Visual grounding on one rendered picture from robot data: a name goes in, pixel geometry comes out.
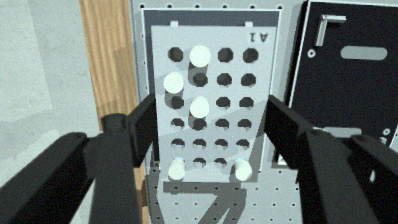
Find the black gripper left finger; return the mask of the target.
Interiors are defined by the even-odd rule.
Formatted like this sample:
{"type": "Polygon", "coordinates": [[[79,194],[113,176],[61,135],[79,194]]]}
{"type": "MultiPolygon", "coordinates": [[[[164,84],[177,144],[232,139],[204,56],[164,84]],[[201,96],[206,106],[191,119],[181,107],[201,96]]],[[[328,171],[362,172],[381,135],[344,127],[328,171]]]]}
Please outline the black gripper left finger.
{"type": "Polygon", "coordinates": [[[0,224],[70,224],[94,180],[88,224],[141,224],[134,168],[158,131],[156,95],[100,120],[96,137],[59,137],[0,187],[0,224]]]}

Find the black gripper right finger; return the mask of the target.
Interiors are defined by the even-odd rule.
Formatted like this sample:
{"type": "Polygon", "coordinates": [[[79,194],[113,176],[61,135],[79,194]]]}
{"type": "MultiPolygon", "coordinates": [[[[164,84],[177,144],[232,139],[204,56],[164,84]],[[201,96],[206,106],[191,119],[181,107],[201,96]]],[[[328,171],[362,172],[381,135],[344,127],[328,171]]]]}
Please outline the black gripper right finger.
{"type": "Polygon", "coordinates": [[[298,170],[302,224],[398,224],[396,151],[369,135],[338,139],[272,94],[264,132],[298,170]]]}

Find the light grey block with holes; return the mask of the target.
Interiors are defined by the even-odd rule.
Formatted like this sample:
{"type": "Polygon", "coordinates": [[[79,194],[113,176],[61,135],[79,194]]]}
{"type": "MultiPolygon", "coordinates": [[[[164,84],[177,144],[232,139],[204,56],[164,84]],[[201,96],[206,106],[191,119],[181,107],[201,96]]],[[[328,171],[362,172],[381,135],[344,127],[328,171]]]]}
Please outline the light grey block with holes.
{"type": "Polygon", "coordinates": [[[151,26],[161,181],[257,183],[276,28],[151,26]],[[190,60],[199,45],[210,51],[203,67],[190,60]],[[171,72],[184,77],[178,93],[164,87],[171,72]],[[203,118],[190,111],[197,96],[209,103],[203,118]],[[179,180],[168,175],[176,157],[186,164],[179,180]],[[238,158],[252,169],[246,181],[235,175],[238,158]]]}

